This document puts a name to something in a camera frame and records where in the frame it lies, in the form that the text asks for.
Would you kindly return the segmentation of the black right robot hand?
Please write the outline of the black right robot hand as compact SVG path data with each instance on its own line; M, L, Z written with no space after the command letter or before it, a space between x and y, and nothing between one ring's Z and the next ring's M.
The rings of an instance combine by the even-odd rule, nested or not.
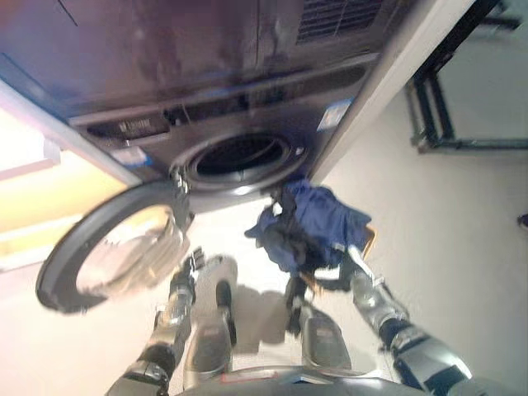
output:
M333 243L329 248L329 266L340 266L352 259L352 253L356 251L356 247L352 245L343 245L340 243Z

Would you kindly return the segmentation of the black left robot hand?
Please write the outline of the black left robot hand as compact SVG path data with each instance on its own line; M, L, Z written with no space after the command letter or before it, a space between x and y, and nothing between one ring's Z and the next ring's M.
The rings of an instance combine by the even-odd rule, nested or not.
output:
M205 266L205 253L202 247L197 247L185 260L185 266L188 271L195 272Z

